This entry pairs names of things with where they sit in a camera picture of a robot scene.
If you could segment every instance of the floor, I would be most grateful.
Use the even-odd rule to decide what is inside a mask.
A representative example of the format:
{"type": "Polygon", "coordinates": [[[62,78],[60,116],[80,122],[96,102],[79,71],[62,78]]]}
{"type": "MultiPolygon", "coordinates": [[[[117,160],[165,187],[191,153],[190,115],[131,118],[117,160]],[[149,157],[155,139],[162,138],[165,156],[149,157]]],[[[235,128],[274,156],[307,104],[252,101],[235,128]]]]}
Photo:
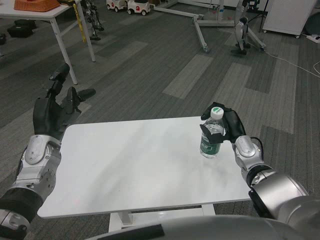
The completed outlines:
{"type": "MultiPolygon", "coordinates": [[[[104,1],[98,2],[98,9],[105,31],[99,32],[101,41],[92,43],[95,63],[78,28],[64,36],[79,82],[75,88],[97,91],[82,104],[77,123],[199,116],[213,101],[220,102],[238,112],[249,135],[261,138],[267,164],[320,196],[319,78],[255,48],[247,56],[231,54],[232,28],[202,28],[211,49],[204,54],[190,18],[115,13],[106,10],[104,1]]],[[[172,9],[215,18],[202,7],[178,4],[172,9]]],[[[226,11],[226,17],[232,15],[226,11]]],[[[63,29],[73,19],[72,12],[66,14],[58,19],[59,26],[63,29]]],[[[12,20],[0,19],[0,32],[12,25],[12,20]]],[[[1,46],[5,56],[0,58],[0,195],[13,182],[33,134],[35,99],[45,94],[49,75],[63,62],[51,26],[40,21],[37,25],[32,36],[8,38],[1,46]]],[[[259,21],[250,27],[257,33],[259,21]]],[[[305,37],[257,35],[268,53],[309,71],[314,72],[313,64],[320,61],[320,45],[305,37]]],[[[72,86],[70,78],[64,86],[58,100],[72,86]]],[[[214,208],[216,214],[256,216],[250,201],[214,208]]],[[[36,217],[26,239],[84,239],[107,232],[109,217],[36,217]]]]}

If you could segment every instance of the white toy car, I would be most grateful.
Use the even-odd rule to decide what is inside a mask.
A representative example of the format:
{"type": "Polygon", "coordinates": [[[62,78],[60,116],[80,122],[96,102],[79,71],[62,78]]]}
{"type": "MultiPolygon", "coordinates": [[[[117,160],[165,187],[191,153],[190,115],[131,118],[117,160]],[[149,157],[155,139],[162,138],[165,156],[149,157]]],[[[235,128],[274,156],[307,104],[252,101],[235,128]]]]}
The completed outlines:
{"type": "Polygon", "coordinates": [[[150,12],[150,3],[148,0],[129,0],[127,12],[129,14],[138,13],[145,16],[150,12]]]}
{"type": "Polygon", "coordinates": [[[121,9],[127,9],[128,2],[126,0],[106,0],[106,8],[108,10],[114,9],[117,13],[121,9]]]}

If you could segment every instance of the table top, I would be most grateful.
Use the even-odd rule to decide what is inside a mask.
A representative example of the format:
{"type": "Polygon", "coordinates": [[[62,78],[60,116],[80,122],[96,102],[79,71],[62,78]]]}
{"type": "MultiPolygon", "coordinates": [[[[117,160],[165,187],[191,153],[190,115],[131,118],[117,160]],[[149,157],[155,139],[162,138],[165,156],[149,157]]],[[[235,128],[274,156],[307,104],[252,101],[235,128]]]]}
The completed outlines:
{"type": "Polygon", "coordinates": [[[0,0],[0,17],[1,18],[17,17],[20,19],[33,19],[33,18],[52,19],[70,8],[70,6],[67,6],[67,5],[60,5],[50,11],[37,12],[37,11],[14,10],[14,5],[15,5],[15,0],[0,0]]]}
{"type": "Polygon", "coordinates": [[[42,218],[249,200],[225,141],[200,152],[200,117],[78,124],[67,128],[42,218]]]}

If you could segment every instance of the bottle cap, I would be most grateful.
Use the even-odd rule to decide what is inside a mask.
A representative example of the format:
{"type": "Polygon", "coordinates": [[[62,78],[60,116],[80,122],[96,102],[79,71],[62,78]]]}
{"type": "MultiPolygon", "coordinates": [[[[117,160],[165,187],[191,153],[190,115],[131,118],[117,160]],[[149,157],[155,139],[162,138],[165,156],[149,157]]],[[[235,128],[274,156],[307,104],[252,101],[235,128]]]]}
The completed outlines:
{"type": "Polygon", "coordinates": [[[210,117],[214,120],[220,120],[224,116],[225,111],[218,106],[211,109],[210,117]]]}

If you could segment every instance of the power strip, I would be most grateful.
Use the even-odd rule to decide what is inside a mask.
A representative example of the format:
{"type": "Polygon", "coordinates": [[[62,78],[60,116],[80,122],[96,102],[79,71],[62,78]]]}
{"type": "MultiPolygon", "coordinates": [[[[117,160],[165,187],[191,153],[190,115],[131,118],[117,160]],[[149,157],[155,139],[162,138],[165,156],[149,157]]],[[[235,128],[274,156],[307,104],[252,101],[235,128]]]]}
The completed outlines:
{"type": "Polygon", "coordinates": [[[315,42],[316,44],[320,44],[320,36],[318,35],[309,35],[306,36],[307,39],[310,39],[311,41],[315,42]]]}

